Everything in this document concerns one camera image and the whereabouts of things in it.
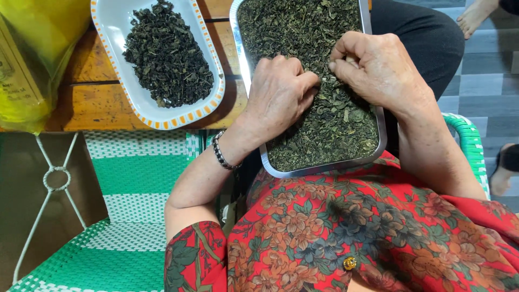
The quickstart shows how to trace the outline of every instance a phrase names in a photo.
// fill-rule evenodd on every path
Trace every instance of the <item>silver bracelet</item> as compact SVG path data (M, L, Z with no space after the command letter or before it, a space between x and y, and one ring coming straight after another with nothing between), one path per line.
M241 163L237 166L232 166L227 161L225 161L225 158L223 157L222 152L220 151L220 145L218 144L218 140L224 133L225 133L225 130L221 130L218 132L218 134L216 134L216 136L213 137L212 142L213 142L214 155L216 155L216 159L218 160L218 162L220 163L220 165L223 168L225 168L227 170L238 169L241 166Z

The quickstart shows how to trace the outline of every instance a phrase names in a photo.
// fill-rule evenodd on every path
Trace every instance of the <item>wooden table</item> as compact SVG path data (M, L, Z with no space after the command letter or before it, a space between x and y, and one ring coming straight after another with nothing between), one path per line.
M229 23L233 0L198 0L222 63L226 89L220 106L190 129L227 128L247 104L240 66ZM128 104L95 30L87 31L69 61L58 104L46 131L149 130Z

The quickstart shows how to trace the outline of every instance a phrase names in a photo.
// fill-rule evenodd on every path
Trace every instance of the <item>bare foot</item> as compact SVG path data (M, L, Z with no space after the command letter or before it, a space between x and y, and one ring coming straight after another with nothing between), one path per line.
M497 170L490 177L490 193L494 196L502 196L510 188L510 177L514 172L506 170L500 165L503 162L503 151L512 145L514 144L508 143L501 148L500 161L497 161Z
M472 5L458 17L458 25L465 35L465 39L476 31L490 13L499 7L499 0L475 0Z

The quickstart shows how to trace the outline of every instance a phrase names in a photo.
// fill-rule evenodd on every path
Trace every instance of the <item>dried tea leaves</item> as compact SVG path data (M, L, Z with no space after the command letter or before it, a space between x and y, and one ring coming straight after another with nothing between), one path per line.
M214 77L202 51L173 4L158 0L152 10L134 10L126 38L127 62L159 107L179 107L206 98Z
M267 143L272 166L292 171L372 155L379 143L374 108L328 69L335 42L359 30L357 0L248 0L238 24L251 72L261 58L283 54L321 77L302 119Z

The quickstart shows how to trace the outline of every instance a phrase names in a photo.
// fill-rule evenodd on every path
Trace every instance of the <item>red floral blouse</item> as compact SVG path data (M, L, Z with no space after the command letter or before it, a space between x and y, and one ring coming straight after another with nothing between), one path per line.
M248 208L228 239L206 221L171 240L166 292L342 292L353 271L388 291L519 291L517 216L438 195L387 152L342 173L262 170Z

